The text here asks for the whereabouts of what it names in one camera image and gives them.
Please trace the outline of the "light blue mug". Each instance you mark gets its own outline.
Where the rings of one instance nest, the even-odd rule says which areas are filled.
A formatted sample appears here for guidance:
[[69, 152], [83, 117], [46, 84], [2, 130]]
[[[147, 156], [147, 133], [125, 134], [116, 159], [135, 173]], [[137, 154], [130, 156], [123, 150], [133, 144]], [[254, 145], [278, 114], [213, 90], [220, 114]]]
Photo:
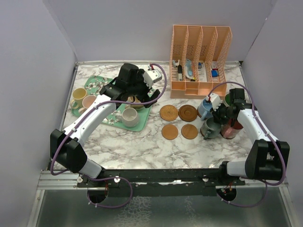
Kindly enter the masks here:
[[203, 99], [203, 101], [201, 102], [201, 104], [199, 105], [199, 107], [197, 108], [197, 113], [200, 117], [200, 119], [206, 120], [209, 118], [212, 118], [212, 113], [210, 112], [210, 110], [212, 109], [212, 104], [208, 103], [206, 101], [206, 99]]

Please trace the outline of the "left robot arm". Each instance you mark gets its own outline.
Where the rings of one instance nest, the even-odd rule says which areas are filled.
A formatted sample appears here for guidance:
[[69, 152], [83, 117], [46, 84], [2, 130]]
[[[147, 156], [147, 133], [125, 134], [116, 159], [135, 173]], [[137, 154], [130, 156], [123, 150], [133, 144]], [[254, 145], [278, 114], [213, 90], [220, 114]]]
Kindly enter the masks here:
[[162, 66], [151, 63], [148, 70], [138, 68], [134, 64], [124, 63], [119, 74], [111, 82], [104, 85], [96, 100], [70, 126], [60, 131], [55, 129], [50, 135], [50, 171], [54, 172], [54, 164], [59, 163], [66, 171], [86, 175], [95, 187], [104, 182], [104, 167], [88, 158], [83, 145], [97, 126], [122, 104], [129, 104], [130, 96], [137, 98], [140, 105], [149, 108], [163, 95], [156, 89], [149, 95], [153, 84], [167, 80]]

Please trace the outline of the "green floral mug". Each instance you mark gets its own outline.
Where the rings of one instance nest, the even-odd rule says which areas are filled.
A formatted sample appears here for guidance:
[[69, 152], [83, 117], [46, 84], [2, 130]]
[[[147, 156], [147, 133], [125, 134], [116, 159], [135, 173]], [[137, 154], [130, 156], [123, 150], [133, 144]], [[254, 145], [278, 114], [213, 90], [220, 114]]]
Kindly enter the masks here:
[[224, 100], [223, 100], [223, 103], [226, 107], [230, 106], [230, 95], [227, 94], [225, 97], [224, 97]]

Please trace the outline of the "light orange wooden coaster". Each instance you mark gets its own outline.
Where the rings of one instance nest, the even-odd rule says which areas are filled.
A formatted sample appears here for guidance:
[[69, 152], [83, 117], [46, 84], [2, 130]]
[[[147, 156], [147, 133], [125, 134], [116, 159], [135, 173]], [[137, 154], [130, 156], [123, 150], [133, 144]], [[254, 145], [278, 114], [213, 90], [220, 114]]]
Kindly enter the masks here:
[[178, 136], [178, 129], [175, 125], [167, 124], [161, 130], [162, 136], [167, 140], [173, 140]]

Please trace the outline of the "woven rattan coaster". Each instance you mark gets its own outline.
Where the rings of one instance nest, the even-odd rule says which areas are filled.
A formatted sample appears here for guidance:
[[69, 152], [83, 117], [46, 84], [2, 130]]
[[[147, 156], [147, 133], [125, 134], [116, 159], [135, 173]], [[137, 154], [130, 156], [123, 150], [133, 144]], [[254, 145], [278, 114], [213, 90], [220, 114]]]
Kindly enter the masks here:
[[160, 109], [160, 117], [166, 121], [173, 121], [178, 117], [178, 109], [173, 105], [165, 105]]

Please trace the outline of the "dark grey mug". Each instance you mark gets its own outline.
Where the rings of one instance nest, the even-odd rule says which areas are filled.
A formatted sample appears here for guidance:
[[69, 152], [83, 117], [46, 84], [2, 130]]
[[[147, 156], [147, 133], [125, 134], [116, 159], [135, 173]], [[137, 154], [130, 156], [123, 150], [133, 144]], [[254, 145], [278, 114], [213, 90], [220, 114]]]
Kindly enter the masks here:
[[200, 133], [204, 140], [216, 138], [221, 131], [222, 125], [217, 123], [214, 118], [208, 118], [200, 128]]

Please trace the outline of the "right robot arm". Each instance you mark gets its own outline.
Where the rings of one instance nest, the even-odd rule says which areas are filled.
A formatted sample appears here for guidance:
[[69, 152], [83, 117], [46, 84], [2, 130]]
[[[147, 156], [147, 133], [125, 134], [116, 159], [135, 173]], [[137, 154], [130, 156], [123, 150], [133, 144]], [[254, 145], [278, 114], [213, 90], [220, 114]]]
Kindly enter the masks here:
[[286, 174], [290, 146], [272, 135], [263, 124], [257, 109], [245, 100], [243, 88], [229, 91], [230, 105], [226, 106], [220, 97], [211, 93], [207, 101], [211, 103], [214, 121], [221, 125], [238, 122], [252, 142], [252, 148], [245, 161], [226, 162], [224, 170], [218, 172], [217, 179], [228, 185], [236, 177], [254, 180], [283, 181]]

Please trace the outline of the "pink red mug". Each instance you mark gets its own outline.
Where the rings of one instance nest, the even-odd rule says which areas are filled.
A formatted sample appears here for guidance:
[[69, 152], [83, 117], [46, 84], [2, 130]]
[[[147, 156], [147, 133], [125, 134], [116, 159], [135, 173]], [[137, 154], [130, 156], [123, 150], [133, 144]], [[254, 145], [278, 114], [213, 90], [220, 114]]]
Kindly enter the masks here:
[[230, 119], [225, 125], [222, 126], [220, 134], [225, 139], [233, 139], [241, 130], [243, 126], [237, 121]]

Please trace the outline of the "grooved brown wooden coaster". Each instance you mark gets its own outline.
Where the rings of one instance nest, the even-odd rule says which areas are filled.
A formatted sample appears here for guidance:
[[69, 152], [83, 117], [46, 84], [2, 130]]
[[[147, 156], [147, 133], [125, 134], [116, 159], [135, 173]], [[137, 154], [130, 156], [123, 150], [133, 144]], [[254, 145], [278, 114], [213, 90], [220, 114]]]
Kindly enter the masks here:
[[197, 109], [192, 105], [183, 105], [178, 111], [181, 120], [192, 122], [197, 118]]

